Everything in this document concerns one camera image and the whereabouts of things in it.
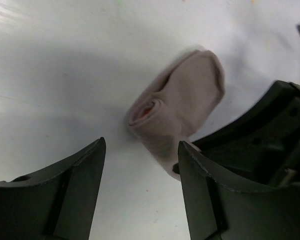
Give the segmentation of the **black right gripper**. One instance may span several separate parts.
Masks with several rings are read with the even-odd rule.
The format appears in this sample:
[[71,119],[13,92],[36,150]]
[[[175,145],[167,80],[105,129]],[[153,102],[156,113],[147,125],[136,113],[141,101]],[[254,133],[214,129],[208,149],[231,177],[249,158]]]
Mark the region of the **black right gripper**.
[[300,240],[300,85],[275,81],[194,144],[178,145],[191,239]]

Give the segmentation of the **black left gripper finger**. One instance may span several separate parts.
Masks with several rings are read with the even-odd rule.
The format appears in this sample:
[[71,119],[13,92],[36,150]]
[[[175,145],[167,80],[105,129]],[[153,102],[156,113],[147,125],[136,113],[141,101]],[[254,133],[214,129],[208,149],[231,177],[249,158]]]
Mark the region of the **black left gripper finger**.
[[99,138],[13,181],[0,181],[0,240],[87,240],[106,156]]

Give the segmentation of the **grey sock with red cuff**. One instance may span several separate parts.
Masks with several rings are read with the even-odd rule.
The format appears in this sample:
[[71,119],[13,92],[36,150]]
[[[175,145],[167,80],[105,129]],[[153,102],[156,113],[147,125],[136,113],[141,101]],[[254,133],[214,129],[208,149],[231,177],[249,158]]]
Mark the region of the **grey sock with red cuff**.
[[130,107],[131,132],[174,179],[178,146],[189,142],[225,94],[225,74],[210,50],[194,50],[171,63]]

